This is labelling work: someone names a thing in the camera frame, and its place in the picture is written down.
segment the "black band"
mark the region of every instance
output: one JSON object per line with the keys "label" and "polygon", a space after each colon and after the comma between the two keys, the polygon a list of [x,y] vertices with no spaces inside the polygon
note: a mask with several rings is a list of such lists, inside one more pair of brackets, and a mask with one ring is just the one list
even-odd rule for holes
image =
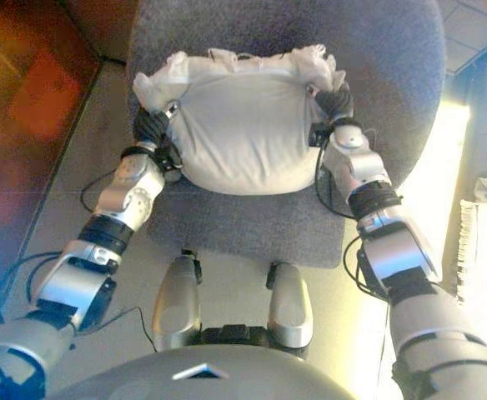
{"label": "black band", "polygon": [[123,222],[98,215],[91,217],[78,235],[79,240],[97,244],[122,255],[134,231]]}
{"label": "black band", "polygon": [[400,205],[401,197],[388,182],[373,181],[353,192],[348,203],[354,217],[359,220],[383,208]]}
{"label": "black band", "polygon": [[67,313],[46,312],[43,310],[32,311],[25,316],[26,319],[34,319],[42,323],[48,323],[58,331],[71,323],[71,316]]}
{"label": "black band", "polygon": [[127,147],[125,150],[121,152],[121,159],[123,160],[125,157],[132,156],[134,154],[147,154],[150,157],[153,156],[153,152],[151,150],[148,150],[145,147],[131,146],[131,147]]}
{"label": "black band", "polygon": [[398,305],[407,298],[437,294],[421,267],[397,272],[383,279],[383,285],[388,288],[388,297],[392,306]]}
{"label": "black band", "polygon": [[360,125],[356,119],[351,117],[343,117],[334,121],[335,128],[345,127],[346,125],[354,125],[355,127],[359,127],[360,129],[362,129],[362,125]]}

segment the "white pillow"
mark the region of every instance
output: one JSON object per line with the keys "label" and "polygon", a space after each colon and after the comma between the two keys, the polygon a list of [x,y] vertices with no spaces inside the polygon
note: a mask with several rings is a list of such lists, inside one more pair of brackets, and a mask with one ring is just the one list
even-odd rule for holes
{"label": "white pillow", "polygon": [[177,52],[152,77],[139,73],[133,89],[148,111],[178,100],[169,136],[183,174],[213,192],[291,193],[314,179],[318,149],[309,147],[311,123],[325,115],[309,94],[337,91],[345,78],[325,47],[272,57],[238,59],[220,49],[210,57]]}

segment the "silver robot arm segment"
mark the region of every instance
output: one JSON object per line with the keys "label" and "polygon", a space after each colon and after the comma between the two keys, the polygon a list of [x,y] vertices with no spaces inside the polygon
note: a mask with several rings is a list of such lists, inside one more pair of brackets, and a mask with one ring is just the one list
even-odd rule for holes
{"label": "silver robot arm segment", "polygon": [[43,398],[45,378],[75,334],[103,320],[116,287],[111,276],[133,233],[148,220],[163,174],[173,169],[158,139],[176,109],[138,114],[137,122],[143,120],[134,129],[136,145],[123,152],[90,220],[43,279],[32,311],[0,325],[0,398]]}
{"label": "silver robot arm segment", "polygon": [[393,376],[404,398],[487,398],[487,346],[438,285],[437,261],[381,157],[351,118],[334,123],[329,141],[324,166],[358,222],[360,268],[390,304]]}

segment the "gray fabric upholstery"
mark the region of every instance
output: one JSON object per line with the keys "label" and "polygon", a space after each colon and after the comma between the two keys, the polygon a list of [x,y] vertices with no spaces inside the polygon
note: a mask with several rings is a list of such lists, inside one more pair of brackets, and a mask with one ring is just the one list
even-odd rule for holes
{"label": "gray fabric upholstery", "polygon": [[[128,60],[128,86],[167,56],[208,48],[268,56],[322,43],[347,71],[355,117],[378,131],[376,150],[399,185],[417,161],[444,78],[444,39],[435,0],[141,0]],[[128,95],[131,127],[138,110]],[[339,261],[344,221],[312,188],[272,197],[206,192],[185,180],[158,199],[154,240],[297,265]]]}

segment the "robotic hand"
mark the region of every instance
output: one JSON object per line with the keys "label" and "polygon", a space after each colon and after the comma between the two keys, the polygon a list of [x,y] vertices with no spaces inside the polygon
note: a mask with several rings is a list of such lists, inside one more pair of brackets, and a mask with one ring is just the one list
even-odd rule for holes
{"label": "robotic hand", "polygon": [[167,147],[155,145],[163,143],[177,107],[170,103],[153,116],[142,110],[136,145],[123,152],[92,217],[39,286],[33,310],[0,325],[0,398],[43,398],[45,377],[75,334],[102,321],[116,287],[111,276],[128,241],[148,220],[164,175],[179,167]]}
{"label": "robotic hand", "polygon": [[487,398],[487,346],[438,285],[429,244],[392,189],[381,157],[352,109],[332,112],[325,93],[316,100],[332,116],[324,166],[357,220],[359,267],[366,286],[390,305],[393,376],[404,398]]}

